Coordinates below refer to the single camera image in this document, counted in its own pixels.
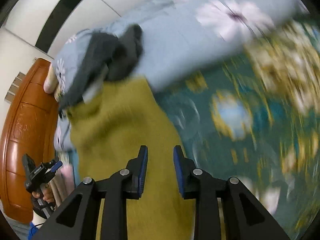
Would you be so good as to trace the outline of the left hand on gripper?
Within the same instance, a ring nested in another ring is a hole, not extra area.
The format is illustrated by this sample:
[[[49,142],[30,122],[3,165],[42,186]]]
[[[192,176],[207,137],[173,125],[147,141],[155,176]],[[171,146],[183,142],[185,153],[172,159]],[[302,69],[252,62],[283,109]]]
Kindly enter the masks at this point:
[[[48,184],[42,184],[41,192],[43,196],[41,197],[41,194],[38,192],[32,192],[32,196],[36,199],[42,198],[47,203],[55,203],[55,198],[52,192],[52,189]]]

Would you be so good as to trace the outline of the blue sleeved left forearm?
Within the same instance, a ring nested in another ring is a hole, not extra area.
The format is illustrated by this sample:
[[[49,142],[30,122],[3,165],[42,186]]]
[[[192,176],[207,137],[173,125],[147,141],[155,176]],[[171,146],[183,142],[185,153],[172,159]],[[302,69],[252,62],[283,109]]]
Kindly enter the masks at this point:
[[[33,219],[30,222],[30,228],[28,232],[28,240],[31,240],[33,236],[39,231],[41,226],[46,222],[46,215],[36,208],[33,208]]]

